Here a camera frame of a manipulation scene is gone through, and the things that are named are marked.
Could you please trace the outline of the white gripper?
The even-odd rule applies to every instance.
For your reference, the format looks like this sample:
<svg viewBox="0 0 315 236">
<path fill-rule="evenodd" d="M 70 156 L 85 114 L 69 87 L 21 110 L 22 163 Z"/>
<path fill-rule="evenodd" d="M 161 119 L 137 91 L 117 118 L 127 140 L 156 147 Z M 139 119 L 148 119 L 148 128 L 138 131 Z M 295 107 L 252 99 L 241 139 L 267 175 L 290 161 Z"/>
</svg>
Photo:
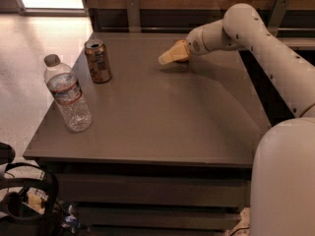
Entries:
<svg viewBox="0 0 315 236">
<path fill-rule="evenodd" d="M 170 49 L 159 56 L 158 62 L 165 65 L 188 55 L 191 56 L 191 53 L 197 56 L 208 54 L 210 50 L 204 43 L 203 32 L 203 29 L 191 30 L 186 37 L 186 41 L 178 40 Z"/>
</svg>

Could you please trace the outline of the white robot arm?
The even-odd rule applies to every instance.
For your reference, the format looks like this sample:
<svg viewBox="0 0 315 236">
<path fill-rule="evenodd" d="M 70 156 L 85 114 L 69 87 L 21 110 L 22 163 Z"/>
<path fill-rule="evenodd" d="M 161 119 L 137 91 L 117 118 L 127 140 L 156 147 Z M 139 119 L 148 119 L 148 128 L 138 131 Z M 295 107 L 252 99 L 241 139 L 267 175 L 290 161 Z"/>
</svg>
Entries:
<svg viewBox="0 0 315 236">
<path fill-rule="evenodd" d="M 158 58 L 161 65 L 219 50 L 241 50 L 281 101 L 262 97 L 272 127 L 252 169 L 249 236 L 315 234 L 315 67 L 278 40 L 251 5 L 192 29 Z"/>
</svg>

